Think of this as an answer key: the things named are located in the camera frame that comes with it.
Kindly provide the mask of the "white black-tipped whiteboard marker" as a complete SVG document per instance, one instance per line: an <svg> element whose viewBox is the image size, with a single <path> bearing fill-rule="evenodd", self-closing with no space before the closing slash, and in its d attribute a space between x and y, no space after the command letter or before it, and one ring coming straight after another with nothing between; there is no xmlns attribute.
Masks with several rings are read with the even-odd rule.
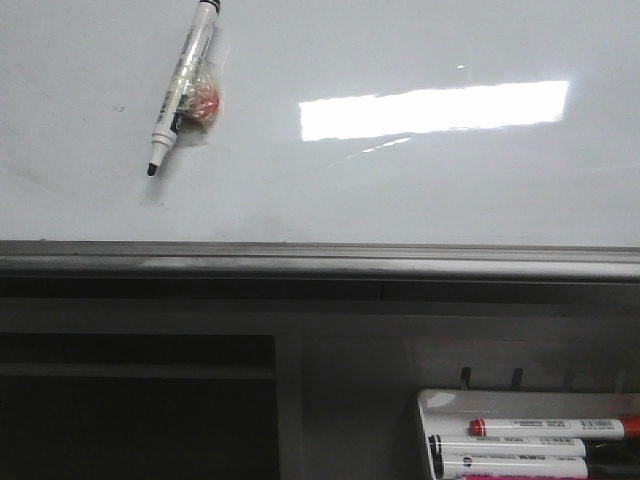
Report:
<svg viewBox="0 0 640 480"><path fill-rule="evenodd" d="M151 135L147 175L153 177L173 150L195 90L198 71L206 59L220 14L220 1L199 1L164 96Z"/></svg>

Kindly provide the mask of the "white whiteboard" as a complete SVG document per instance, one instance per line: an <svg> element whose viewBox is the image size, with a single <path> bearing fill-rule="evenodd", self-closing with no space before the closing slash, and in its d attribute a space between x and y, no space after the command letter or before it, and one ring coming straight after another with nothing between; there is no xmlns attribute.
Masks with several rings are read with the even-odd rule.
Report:
<svg viewBox="0 0 640 480"><path fill-rule="evenodd" d="M2 3L3 239L638 245L637 2L226 1L148 176L194 10Z"/></svg>

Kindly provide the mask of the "grey aluminium whiteboard ledge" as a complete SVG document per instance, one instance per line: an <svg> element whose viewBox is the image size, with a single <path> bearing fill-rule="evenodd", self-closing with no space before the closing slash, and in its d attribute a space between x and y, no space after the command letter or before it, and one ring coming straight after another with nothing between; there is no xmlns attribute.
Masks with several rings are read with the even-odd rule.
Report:
<svg viewBox="0 0 640 480"><path fill-rule="evenodd" d="M5 241L1 294L635 304L639 252L618 247Z"/></svg>

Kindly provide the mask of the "white marker tray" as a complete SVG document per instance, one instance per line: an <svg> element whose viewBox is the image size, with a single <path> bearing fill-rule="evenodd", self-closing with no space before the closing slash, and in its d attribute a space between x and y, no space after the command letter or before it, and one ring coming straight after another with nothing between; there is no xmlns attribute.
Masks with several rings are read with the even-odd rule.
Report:
<svg viewBox="0 0 640 480"><path fill-rule="evenodd" d="M424 477L435 477L431 435L465 435L477 418L619 418L639 414L637 393L548 393L423 389L417 394Z"/></svg>

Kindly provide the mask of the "upper black capped white marker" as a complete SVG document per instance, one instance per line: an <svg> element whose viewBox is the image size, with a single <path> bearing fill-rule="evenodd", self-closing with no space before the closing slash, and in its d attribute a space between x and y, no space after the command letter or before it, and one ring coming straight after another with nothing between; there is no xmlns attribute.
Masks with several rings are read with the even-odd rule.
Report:
<svg viewBox="0 0 640 480"><path fill-rule="evenodd" d="M428 437L428 446L435 455L548 455L607 457L639 454L638 440L590 440L564 437Z"/></svg>

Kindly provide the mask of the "black capped white marker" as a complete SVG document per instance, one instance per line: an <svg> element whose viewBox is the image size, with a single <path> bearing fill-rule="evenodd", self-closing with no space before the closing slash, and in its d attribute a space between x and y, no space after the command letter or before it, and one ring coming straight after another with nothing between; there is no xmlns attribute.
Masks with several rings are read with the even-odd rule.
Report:
<svg viewBox="0 0 640 480"><path fill-rule="evenodd" d="M548 455L607 457L639 454L638 440L590 440L564 437L428 437L428 446L435 455Z"/></svg>
<svg viewBox="0 0 640 480"><path fill-rule="evenodd" d="M638 463L598 463L575 456L440 455L434 460L437 479L530 477L558 479L633 479Z"/></svg>

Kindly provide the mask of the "lower black capped white marker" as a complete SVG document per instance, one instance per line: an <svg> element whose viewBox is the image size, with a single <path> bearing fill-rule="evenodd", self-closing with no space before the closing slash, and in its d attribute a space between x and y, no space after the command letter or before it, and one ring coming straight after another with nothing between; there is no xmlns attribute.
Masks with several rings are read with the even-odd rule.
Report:
<svg viewBox="0 0 640 480"><path fill-rule="evenodd" d="M437 479L530 477L558 479L633 479L638 463L598 463L575 456L440 455L434 460Z"/></svg>

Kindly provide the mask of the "pink marker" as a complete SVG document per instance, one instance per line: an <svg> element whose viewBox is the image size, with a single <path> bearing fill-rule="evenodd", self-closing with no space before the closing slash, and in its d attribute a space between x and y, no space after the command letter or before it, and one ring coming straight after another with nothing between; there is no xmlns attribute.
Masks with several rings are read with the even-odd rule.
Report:
<svg viewBox="0 0 640 480"><path fill-rule="evenodd" d="M639 477L631 478L571 478L571 477L531 477L531 476L464 476L458 478L459 480L639 480Z"/></svg>

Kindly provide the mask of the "red capped white marker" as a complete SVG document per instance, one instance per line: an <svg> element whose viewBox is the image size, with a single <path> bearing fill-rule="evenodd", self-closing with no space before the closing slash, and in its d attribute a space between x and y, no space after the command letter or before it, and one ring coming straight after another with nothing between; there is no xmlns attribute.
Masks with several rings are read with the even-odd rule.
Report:
<svg viewBox="0 0 640 480"><path fill-rule="evenodd" d="M624 418L478 418L471 420L472 436L533 436L585 439L637 439L639 417Z"/></svg>

